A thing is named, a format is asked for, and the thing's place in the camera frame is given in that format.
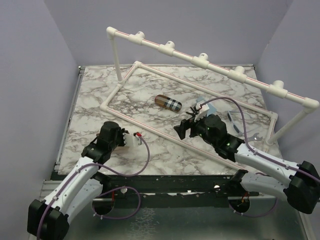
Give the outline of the plaid glasses case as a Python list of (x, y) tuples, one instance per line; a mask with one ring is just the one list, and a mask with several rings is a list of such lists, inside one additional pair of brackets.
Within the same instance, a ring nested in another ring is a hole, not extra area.
[(179, 112), (182, 109), (182, 104), (179, 101), (162, 94), (159, 94), (154, 98), (154, 103), (159, 107), (175, 113)]

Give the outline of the pink glasses case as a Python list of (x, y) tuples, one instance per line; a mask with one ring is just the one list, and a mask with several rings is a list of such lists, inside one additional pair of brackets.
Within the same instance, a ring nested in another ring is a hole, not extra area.
[(127, 153), (129, 151), (129, 147), (128, 146), (118, 146), (114, 149), (113, 153), (115, 154), (124, 154)]

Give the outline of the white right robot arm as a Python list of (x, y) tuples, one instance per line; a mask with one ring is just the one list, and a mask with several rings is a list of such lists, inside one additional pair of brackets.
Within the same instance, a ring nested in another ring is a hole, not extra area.
[(238, 170), (227, 184), (234, 195), (263, 193), (287, 201), (304, 214), (313, 212), (320, 198), (320, 176), (311, 163), (286, 161), (246, 145), (244, 140), (229, 134), (226, 124), (214, 114), (198, 121), (193, 117), (183, 119), (174, 126), (174, 130), (181, 140), (190, 130), (191, 138), (200, 137), (220, 157), (253, 167), (262, 173)]

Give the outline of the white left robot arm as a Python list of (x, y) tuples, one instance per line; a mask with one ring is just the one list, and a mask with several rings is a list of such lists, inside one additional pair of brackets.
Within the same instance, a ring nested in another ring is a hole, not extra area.
[(28, 207), (27, 232), (38, 240), (62, 240), (72, 218), (94, 197), (106, 197), (111, 186), (93, 178), (117, 147), (124, 147), (129, 132), (116, 122), (103, 123), (99, 134), (82, 151), (71, 172), (43, 200)]

